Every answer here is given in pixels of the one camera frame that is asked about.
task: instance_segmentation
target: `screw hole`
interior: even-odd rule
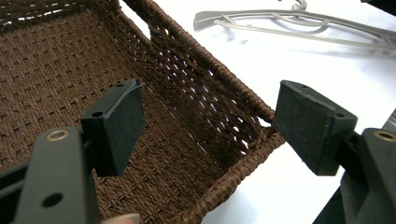
[[[103,112],[95,112],[95,113],[92,114],[92,116],[93,116],[94,118],[99,118],[99,117],[101,117],[102,115],[103,115]]]
[[[396,134],[394,133],[388,133],[385,131],[375,131],[374,135],[377,136],[378,138],[381,138],[382,140],[396,143]]]
[[[394,137],[388,133],[380,133],[379,135],[381,135],[384,138],[388,138],[388,139],[394,139]]]
[[[65,139],[69,135],[67,130],[58,130],[47,135],[47,141],[54,142]]]
[[[42,205],[45,208],[49,208],[52,206],[55,206],[56,204],[58,204],[62,198],[64,196],[62,195],[62,193],[53,193],[50,196],[48,196],[47,198],[44,199]]]

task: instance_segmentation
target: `woven texture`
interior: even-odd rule
[[[274,110],[158,5],[126,3],[150,39],[118,1],[0,1],[0,170],[136,77],[148,126],[123,177],[95,178],[101,216],[199,223],[284,139],[259,123]]]

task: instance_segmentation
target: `white background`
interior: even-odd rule
[[[396,53],[393,51],[226,30],[219,26],[200,32],[192,28],[193,17],[199,11],[291,9],[295,1],[155,2],[272,108],[276,108],[282,79],[304,83],[358,116],[357,133],[368,127],[381,128],[396,106]],[[148,35],[147,25],[123,3],[121,5]],[[395,17],[360,0],[308,0],[307,11],[396,31]],[[271,23],[268,20],[239,21],[274,26],[268,22]],[[373,41],[338,29],[328,29],[321,35]],[[343,172],[340,169],[336,177],[315,176],[285,144],[247,177],[226,203],[210,212],[204,223],[312,223],[338,188]]]

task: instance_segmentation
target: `clothes hanger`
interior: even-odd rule
[[[307,3],[305,0],[297,0],[299,4],[292,6],[291,10],[278,10],[278,9],[262,9],[262,10],[243,10],[243,11],[201,11],[195,14],[193,21],[194,31],[205,29],[212,25],[220,25],[227,28],[258,31],[274,35],[286,35],[303,39],[317,40],[322,42],[349,45],[367,49],[391,49],[396,50],[396,32],[368,26],[365,24],[348,21],[332,16],[310,13],[305,11]],[[368,35],[375,36],[382,40],[383,43],[366,43],[353,40],[345,40],[339,38],[332,38],[327,36],[309,35],[298,32],[289,32],[282,30],[275,30],[252,25],[240,25],[235,22],[233,18],[245,17],[274,17],[278,20],[286,21],[289,23],[307,26],[307,27],[320,27],[323,30],[327,29],[332,24],[344,26],[357,31],[364,32]]]

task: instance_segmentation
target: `wicker basket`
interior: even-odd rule
[[[274,110],[150,0],[0,2],[0,170],[29,159],[112,84],[140,78],[148,127],[122,178],[96,177],[102,218],[198,223],[283,142]]]

